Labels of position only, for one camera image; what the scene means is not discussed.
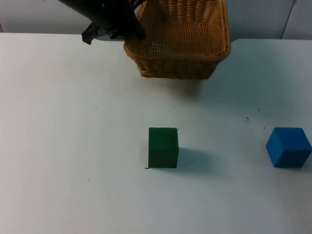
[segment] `basket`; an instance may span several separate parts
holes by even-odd
[[[146,0],[137,18],[146,39],[126,38],[124,50],[144,77],[208,79],[230,54],[222,0]]]

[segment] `blue cube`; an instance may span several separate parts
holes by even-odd
[[[267,142],[274,167],[300,168],[312,152],[302,128],[274,128]]]

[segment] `cube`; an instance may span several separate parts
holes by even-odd
[[[148,151],[149,168],[176,168],[177,128],[149,128]]]
[[[302,128],[274,128],[266,148],[279,168],[301,168],[312,151]]]

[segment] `green cube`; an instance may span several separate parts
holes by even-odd
[[[178,154],[177,128],[149,128],[149,168],[176,168]]]

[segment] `wicker basket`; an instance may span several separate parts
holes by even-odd
[[[124,50],[144,77],[207,79],[230,54],[222,0],[146,0],[137,18],[146,39],[126,38]]]

